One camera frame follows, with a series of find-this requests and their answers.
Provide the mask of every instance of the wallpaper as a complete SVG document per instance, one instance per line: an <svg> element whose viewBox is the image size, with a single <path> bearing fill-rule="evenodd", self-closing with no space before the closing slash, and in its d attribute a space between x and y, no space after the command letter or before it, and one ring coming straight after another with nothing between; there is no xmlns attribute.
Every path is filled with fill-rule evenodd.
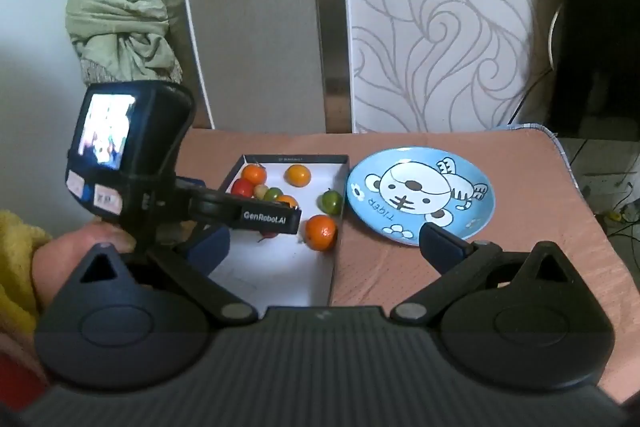
<svg viewBox="0 0 640 427"><path fill-rule="evenodd" d="M355 132L542 121L561 0L348 0Z"/></svg>

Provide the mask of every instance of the green fruit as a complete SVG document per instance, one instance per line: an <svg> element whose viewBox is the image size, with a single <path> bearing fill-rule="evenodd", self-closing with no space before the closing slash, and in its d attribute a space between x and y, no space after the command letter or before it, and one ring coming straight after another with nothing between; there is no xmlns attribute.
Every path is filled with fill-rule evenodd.
<svg viewBox="0 0 640 427"><path fill-rule="evenodd" d="M264 201L275 201L278 196L282 195L282 190L277 187L271 187L267 190L262 198Z"/></svg>
<svg viewBox="0 0 640 427"><path fill-rule="evenodd" d="M259 200L264 199L264 195L268 192L269 187L267 185L255 185L254 196Z"/></svg>
<svg viewBox="0 0 640 427"><path fill-rule="evenodd" d="M336 190L328 190L320 200L321 210L330 216L338 216L342 209L342 196Z"/></svg>

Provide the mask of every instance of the display screen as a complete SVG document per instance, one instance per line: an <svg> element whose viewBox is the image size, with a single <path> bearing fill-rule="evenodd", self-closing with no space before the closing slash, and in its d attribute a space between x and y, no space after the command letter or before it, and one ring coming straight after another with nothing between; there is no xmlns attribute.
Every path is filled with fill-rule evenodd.
<svg viewBox="0 0 640 427"><path fill-rule="evenodd" d="M87 163L120 169L135 103L130 94L92 96L78 146L78 154Z"/></svg>

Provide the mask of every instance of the blue plate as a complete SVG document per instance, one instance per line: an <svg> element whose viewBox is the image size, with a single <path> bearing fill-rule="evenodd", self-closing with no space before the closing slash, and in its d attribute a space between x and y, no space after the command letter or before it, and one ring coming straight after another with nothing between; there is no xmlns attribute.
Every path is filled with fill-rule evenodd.
<svg viewBox="0 0 640 427"><path fill-rule="evenodd" d="M425 222L467 239L494 215L494 190L478 167L455 154L426 147L380 151L353 168L351 208L379 234L418 246Z"/></svg>

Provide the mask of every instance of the sleeve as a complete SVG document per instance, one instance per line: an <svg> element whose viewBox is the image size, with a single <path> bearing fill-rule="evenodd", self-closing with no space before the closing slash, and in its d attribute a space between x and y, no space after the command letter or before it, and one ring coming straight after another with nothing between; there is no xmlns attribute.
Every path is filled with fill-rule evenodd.
<svg viewBox="0 0 640 427"><path fill-rule="evenodd" d="M33 334L38 316L31 259L49 240L44 230L0 210L0 329L20 343Z"/></svg>

